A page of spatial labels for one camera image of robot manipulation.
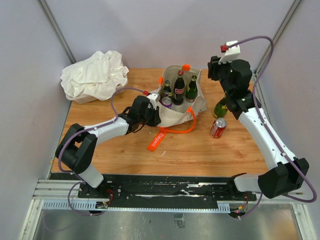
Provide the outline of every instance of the soda can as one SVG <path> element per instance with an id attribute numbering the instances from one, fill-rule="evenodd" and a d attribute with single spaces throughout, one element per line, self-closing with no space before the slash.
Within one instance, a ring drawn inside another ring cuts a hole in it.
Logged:
<path id="1" fill-rule="evenodd" d="M 171 100 L 170 97 L 163 97 L 163 98 L 161 99 L 161 104 L 162 104 L 163 106 L 165 106 L 166 108 L 170 109 L 171 106 L 172 106 L 172 100 Z"/>
<path id="2" fill-rule="evenodd" d="M 226 127 L 227 127 L 227 121 L 222 117 L 217 118 L 213 122 L 213 125 L 210 130 L 211 137 L 213 137 L 215 139 L 220 138 L 222 136 L 222 134 L 224 133 Z"/>

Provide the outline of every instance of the red soda can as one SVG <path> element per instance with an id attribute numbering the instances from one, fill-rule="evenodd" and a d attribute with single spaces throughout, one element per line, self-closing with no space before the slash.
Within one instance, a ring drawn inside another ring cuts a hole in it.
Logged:
<path id="1" fill-rule="evenodd" d="M 222 134 L 224 133 L 226 127 L 227 127 L 227 121 L 222 117 L 217 118 L 213 122 L 213 125 L 210 130 L 211 137 L 213 137 L 215 139 L 220 138 L 222 136 Z"/>

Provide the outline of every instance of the purple can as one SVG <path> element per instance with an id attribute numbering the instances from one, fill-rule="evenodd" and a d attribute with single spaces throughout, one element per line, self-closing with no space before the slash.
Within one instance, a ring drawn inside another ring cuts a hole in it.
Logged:
<path id="1" fill-rule="evenodd" d="M 161 104 L 162 104 L 163 106 L 165 106 L 166 108 L 170 109 L 171 106 L 172 106 L 172 100 L 171 100 L 170 97 L 163 97 L 163 98 L 161 99 Z"/>

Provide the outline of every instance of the robotic arm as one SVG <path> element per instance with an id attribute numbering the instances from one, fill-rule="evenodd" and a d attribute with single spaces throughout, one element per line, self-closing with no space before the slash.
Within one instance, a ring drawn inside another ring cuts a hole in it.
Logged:
<path id="1" fill-rule="evenodd" d="M 227 42 L 226 45 L 230 46 L 235 43 L 237 41 Z M 208 63 L 208 78 L 220 81 L 226 94 L 227 108 L 250 132 L 269 168 L 269 171 L 264 174 L 244 173 L 235 176 L 236 190 L 239 192 L 261 192 L 270 199 L 297 190 L 303 183 L 302 177 L 279 151 L 255 110 L 254 96 L 248 89 L 252 78 L 250 64 L 245 60 L 237 59 L 240 54 L 238 45 L 230 48 L 226 48 L 226 45 L 221 46 L 221 51 L 225 53 L 224 56 L 213 56 Z M 58 146 L 55 156 L 58 158 L 66 142 L 73 135 L 82 131 L 65 148 L 61 161 L 86 181 L 97 193 L 97 196 L 105 193 L 107 183 L 103 175 L 91 164 L 95 147 L 111 138 L 136 133 L 140 130 L 138 129 L 140 125 L 156 127 L 161 123 L 159 107 L 157 107 L 159 98 L 157 93 L 138 96 L 131 107 L 127 107 L 123 113 L 112 120 L 92 126 L 73 124 Z M 306 159 L 296 158 L 285 147 L 265 117 L 261 104 L 258 100 L 257 102 L 264 123 L 268 124 L 275 139 L 286 149 L 287 156 L 294 159 L 293 162 L 306 175 L 309 169 Z"/>

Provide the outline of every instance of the wall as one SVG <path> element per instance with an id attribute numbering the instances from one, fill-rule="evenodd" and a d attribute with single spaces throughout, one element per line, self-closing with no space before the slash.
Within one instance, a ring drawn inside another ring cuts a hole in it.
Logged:
<path id="1" fill-rule="evenodd" d="M 307 174 L 320 195 L 320 2 L 304 1 L 276 46 L 261 77 L 271 121 L 284 143 L 310 164 Z M 315 228 L 320 200 L 308 205 Z M 316 228 L 320 238 L 320 229 Z"/>
<path id="2" fill-rule="evenodd" d="M 293 0 L 47 0 L 77 61 L 116 50 L 131 68 L 207 67 L 227 41 L 273 37 Z M 255 68 L 268 43 L 241 46 Z"/>
<path id="3" fill-rule="evenodd" d="M 67 115 L 69 62 L 35 0 L 1 1 L 0 32 L 0 238 L 16 240 Z"/>

